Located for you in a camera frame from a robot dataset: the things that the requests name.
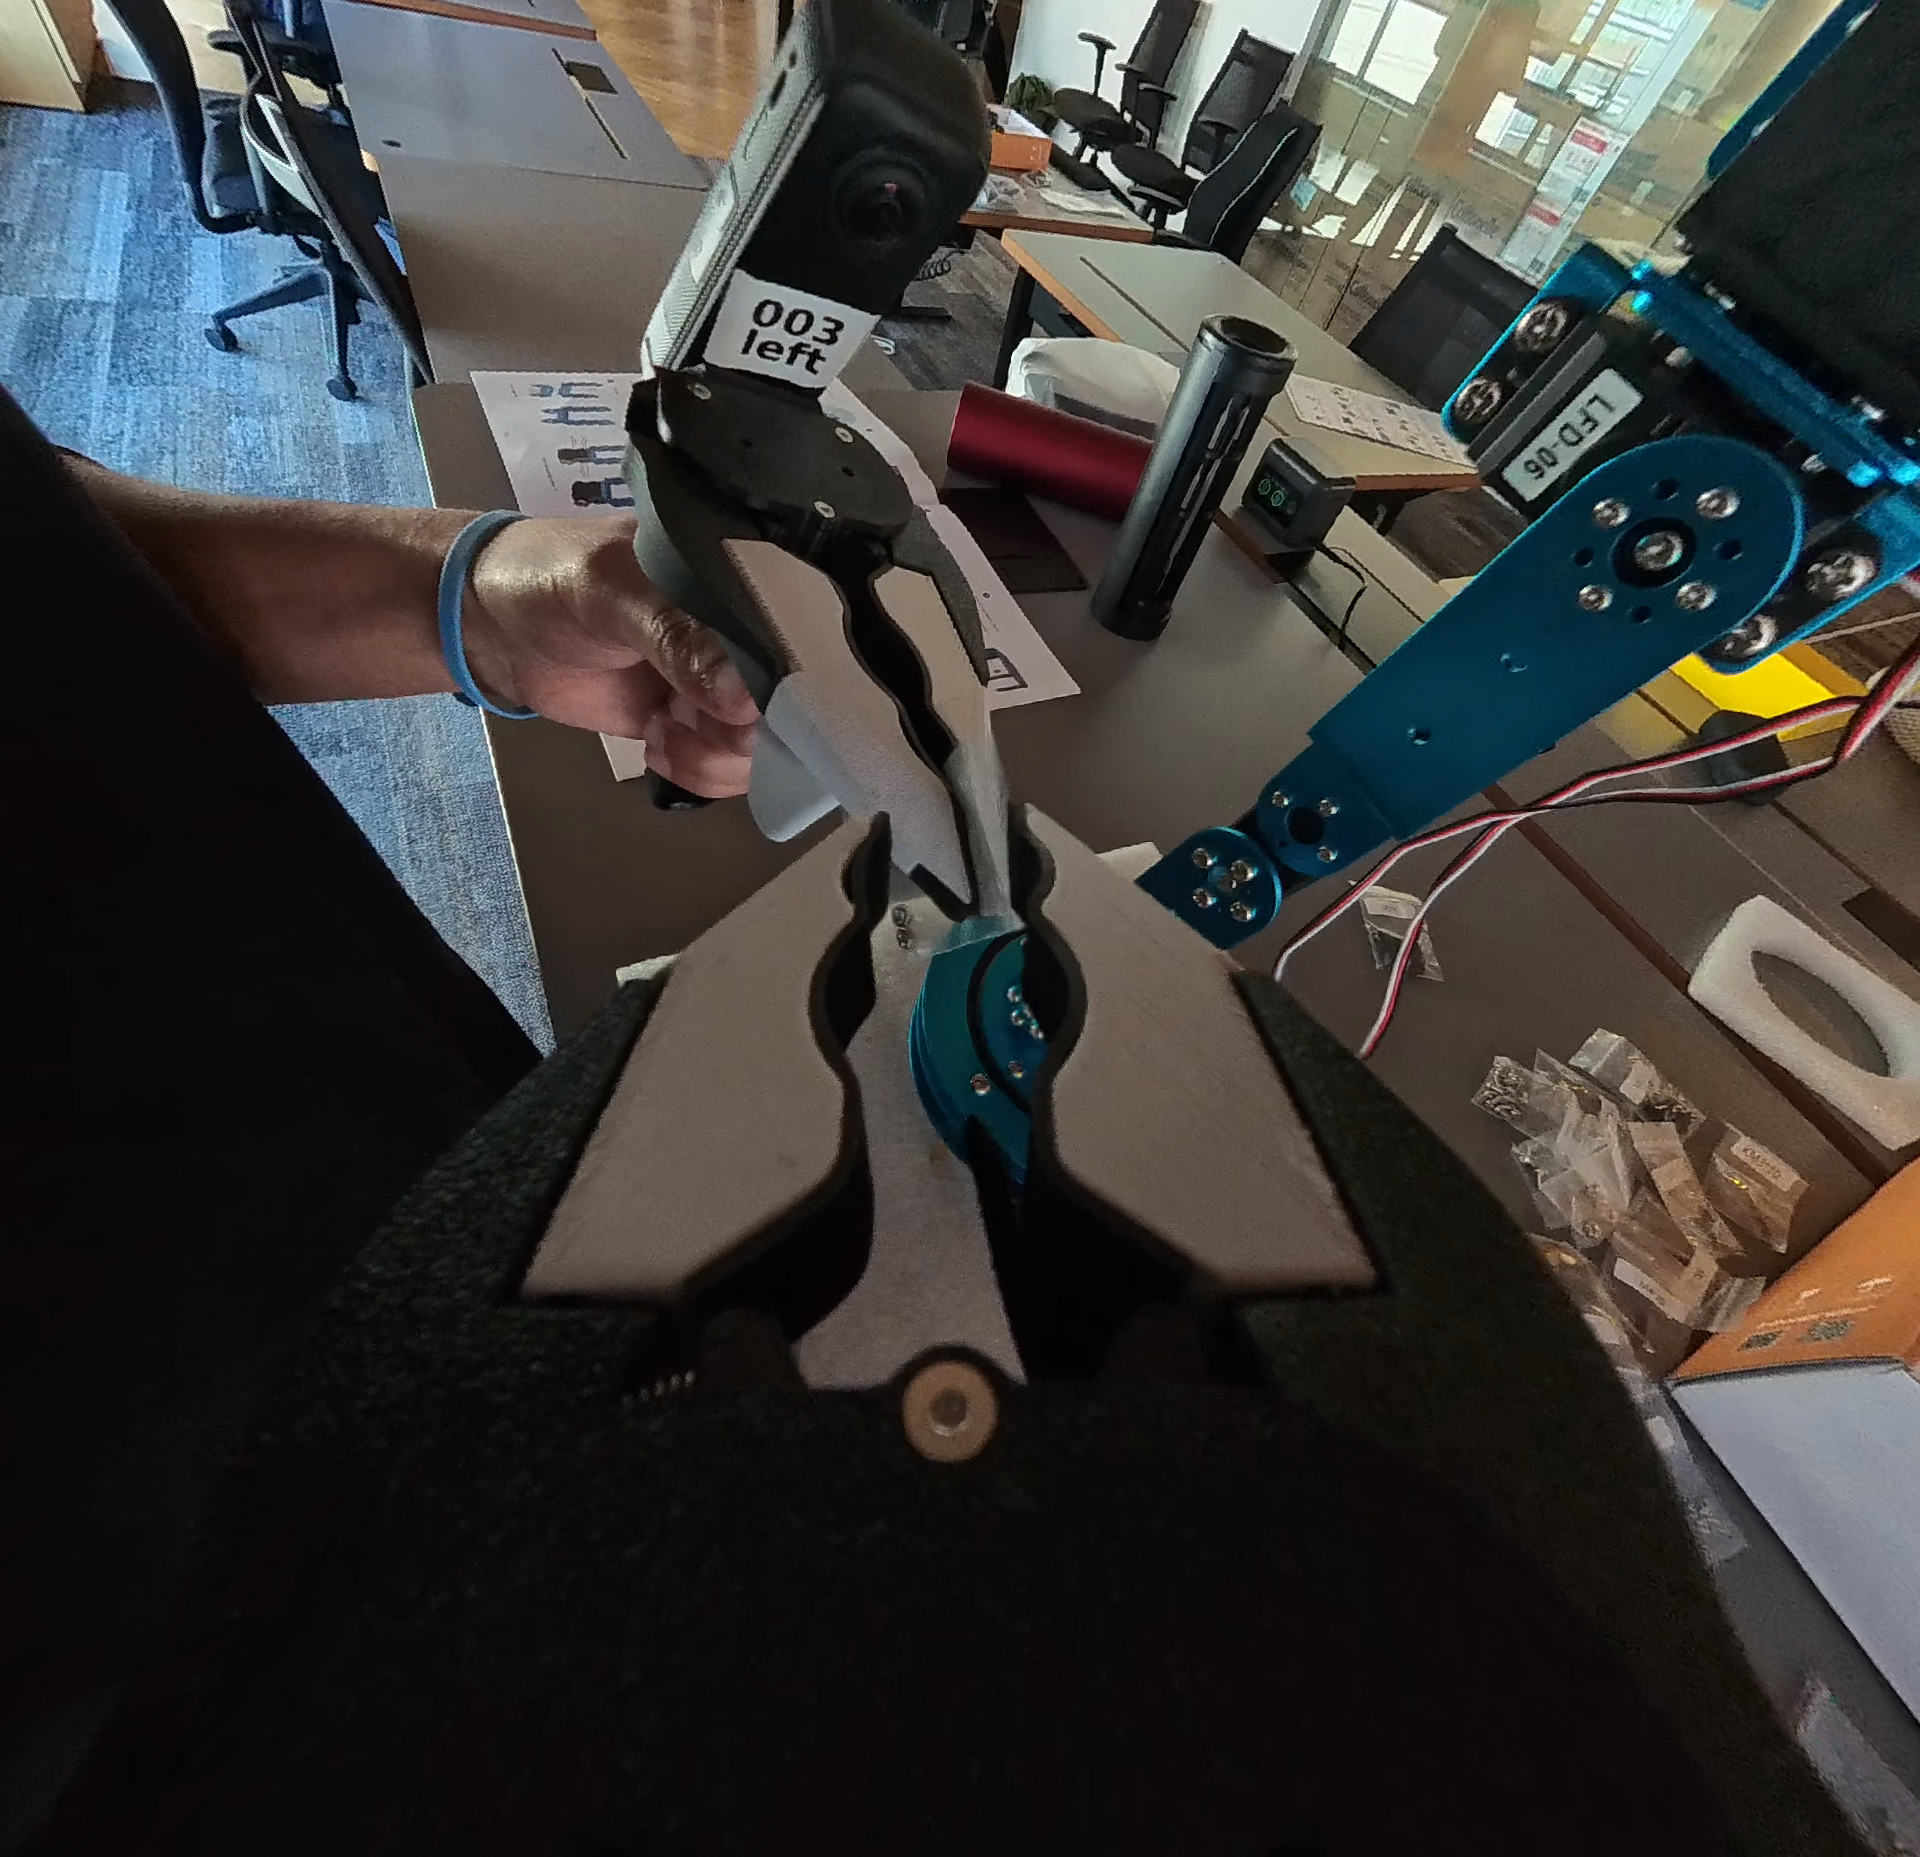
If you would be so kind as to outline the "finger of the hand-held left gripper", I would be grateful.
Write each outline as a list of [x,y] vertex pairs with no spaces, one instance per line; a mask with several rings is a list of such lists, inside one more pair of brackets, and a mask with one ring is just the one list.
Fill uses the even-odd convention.
[[974,592],[927,512],[870,576],[870,723],[921,763],[994,760],[989,649]]
[[778,680],[763,732],[852,818],[885,817],[903,873],[974,904],[955,800],[908,741],[899,701],[858,659],[849,598],[772,543],[726,538],[724,553],[772,640]]

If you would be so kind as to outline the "blue toy robot arm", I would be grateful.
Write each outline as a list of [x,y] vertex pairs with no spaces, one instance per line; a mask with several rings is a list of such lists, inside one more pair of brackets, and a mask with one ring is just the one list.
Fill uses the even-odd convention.
[[1525,531],[1144,890],[1229,951],[1681,659],[1742,672],[1917,573],[1917,0],[1841,0],[1681,213],[1574,247],[1440,416]]

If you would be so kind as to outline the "orange white cardboard box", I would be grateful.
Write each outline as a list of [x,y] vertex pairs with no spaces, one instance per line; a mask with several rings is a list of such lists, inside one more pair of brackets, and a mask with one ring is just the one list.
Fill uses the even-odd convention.
[[1710,1336],[1670,1393],[1917,1712],[1917,1165]]

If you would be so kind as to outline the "person's left forearm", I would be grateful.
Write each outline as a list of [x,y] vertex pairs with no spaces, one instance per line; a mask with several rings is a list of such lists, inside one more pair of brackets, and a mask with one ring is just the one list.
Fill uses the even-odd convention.
[[474,512],[214,497],[64,463],[259,702],[454,690],[440,573]]

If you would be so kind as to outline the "person's left hand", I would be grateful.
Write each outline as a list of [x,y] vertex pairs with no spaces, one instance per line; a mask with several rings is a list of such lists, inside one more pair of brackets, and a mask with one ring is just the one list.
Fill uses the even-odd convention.
[[503,708],[637,741],[698,799],[751,787],[756,701],[714,631],[644,576],[622,521],[519,521],[467,579],[465,659]]

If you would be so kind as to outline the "red metal tube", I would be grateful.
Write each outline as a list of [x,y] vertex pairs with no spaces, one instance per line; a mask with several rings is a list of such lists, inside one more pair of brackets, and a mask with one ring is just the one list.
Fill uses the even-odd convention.
[[1122,521],[1152,454],[1149,437],[964,385],[948,436],[948,466],[992,486]]

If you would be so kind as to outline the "printed instruction manual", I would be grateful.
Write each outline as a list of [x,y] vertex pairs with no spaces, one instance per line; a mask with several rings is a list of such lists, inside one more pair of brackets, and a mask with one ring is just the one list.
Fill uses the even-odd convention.
[[[510,473],[524,518],[622,518],[635,510],[625,483],[625,409],[635,375],[474,372],[474,391]],[[1006,582],[903,445],[870,406],[844,385],[827,391],[827,413],[875,445],[899,471],[936,537],[969,576],[989,647],[994,708],[1074,696],[1082,689],[1033,629]]]

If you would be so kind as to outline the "black cylindrical bit holder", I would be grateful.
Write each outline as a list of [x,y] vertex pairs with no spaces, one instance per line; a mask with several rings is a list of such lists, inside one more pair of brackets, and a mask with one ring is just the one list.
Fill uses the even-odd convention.
[[1155,433],[1092,619],[1117,638],[1161,638],[1213,518],[1299,364],[1289,341],[1242,315],[1202,321]]

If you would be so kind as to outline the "small clear parts bag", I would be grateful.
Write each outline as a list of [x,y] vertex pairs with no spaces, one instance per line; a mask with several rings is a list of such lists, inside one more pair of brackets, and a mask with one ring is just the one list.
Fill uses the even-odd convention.
[[1378,973],[1388,977],[1397,968],[1411,927],[1421,922],[1409,977],[1425,980],[1425,983],[1443,983],[1443,968],[1434,954],[1428,922],[1422,921],[1422,904],[1425,904],[1422,897],[1382,888],[1382,884],[1360,893],[1360,904],[1357,904],[1360,928],[1366,936],[1366,951]]

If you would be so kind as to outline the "blue wristband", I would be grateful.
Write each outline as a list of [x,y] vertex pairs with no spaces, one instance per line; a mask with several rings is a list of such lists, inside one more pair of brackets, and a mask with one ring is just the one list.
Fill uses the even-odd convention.
[[534,708],[515,708],[506,702],[498,702],[482,683],[476,680],[470,662],[467,662],[467,634],[465,634],[465,610],[467,610],[467,591],[474,586],[474,570],[479,556],[515,524],[521,524],[524,515],[510,512],[510,510],[491,510],[467,521],[458,537],[451,543],[440,561],[440,579],[434,591],[434,622],[437,622],[437,643],[440,643],[440,662],[448,669],[448,680],[454,686],[454,701],[489,714],[489,718],[503,718],[503,720],[535,720],[538,711]]

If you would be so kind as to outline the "black power box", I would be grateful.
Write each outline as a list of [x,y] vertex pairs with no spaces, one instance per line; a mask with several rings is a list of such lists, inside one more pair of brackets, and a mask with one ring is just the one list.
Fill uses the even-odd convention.
[[1318,471],[1292,442],[1272,437],[1242,489],[1242,512],[1272,553],[1311,556],[1351,506],[1357,483]]

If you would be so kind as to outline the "pile of small screw bags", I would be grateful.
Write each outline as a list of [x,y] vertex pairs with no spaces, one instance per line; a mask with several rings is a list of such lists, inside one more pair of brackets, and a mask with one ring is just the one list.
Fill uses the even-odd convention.
[[1787,1265],[1806,1177],[1617,1031],[1570,1061],[1498,1053],[1475,1104],[1510,1134],[1548,1269],[1646,1372],[1740,1326]]

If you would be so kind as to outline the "printed paper sheet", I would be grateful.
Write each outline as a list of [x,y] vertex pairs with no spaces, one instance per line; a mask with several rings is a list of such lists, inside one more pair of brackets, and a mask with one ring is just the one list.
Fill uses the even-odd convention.
[[1472,471],[1472,454],[1452,437],[1440,413],[1425,406],[1409,406],[1336,381],[1292,375],[1287,385],[1296,416],[1311,430],[1329,430],[1364,445],[1415,454]]

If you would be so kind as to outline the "black office chair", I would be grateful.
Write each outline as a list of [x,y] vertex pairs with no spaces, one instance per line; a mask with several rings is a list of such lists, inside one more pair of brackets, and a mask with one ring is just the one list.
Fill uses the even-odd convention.
[[1097,52],[1092,89],[1055,89],[1050,111],[1070,128],[1071,147],[1059,168],[1092,171],[1098,155],[1117,150],[1159,150],[1165,116],[1172,104],[1169,74],[1189,46],[1199,0],[1155,0],[1132,53],[1117,59],[1117,101],[1102,95],[1117,41],[1097,31],[1079,40]]
[[205,324],[209,345],[239,351],[239,318],[326,297],[333,318],[333,400],[360,397],[348,369],[348,333],[363,311],[379,311],[394,324],[409,381],[433,381],[394,214],[346,104],[326,0],[223,6],[236,58],[247,70],[236,143],[247,165],[253,213],[259,227],[293,241],[305,262],[253,297],[214,314]]
[[1280,101],[1289,65],[1289,52],[1242,31],[1198,104],[1175,159],[1147,143],[1120,143],[1111,152],[1126,196],[1152,230],[1166,230],[1189,210],[1199,180]]
[[1242,262],[1268,213],[1311,165],[1318,134],[1314,120],[1289,101],[1277,101],[1198,183],[1186,201],[1183,224],[1159,230],[1152,244]]
[[282,269],[275,285],[214,311],[205,344],[236,355],[241,349],[236,321],[326,297],[333,324],[329,394],[357,402],[348,330],[360,321],[366,291],[306,184],[300,159],[279,143],[278,111],[257,88],[244,95],[205,95],[163,0],[102,3],[148,71],[175,147],[187,213],[199,230],[217,238],[244,233],[285,238],[300,253],[300,262]]

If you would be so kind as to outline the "black monitor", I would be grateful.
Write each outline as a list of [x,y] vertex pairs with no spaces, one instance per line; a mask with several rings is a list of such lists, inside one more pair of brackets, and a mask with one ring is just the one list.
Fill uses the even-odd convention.
[[1347,349],[1440,412],[1533,302],[1533,285],[1440,227]]

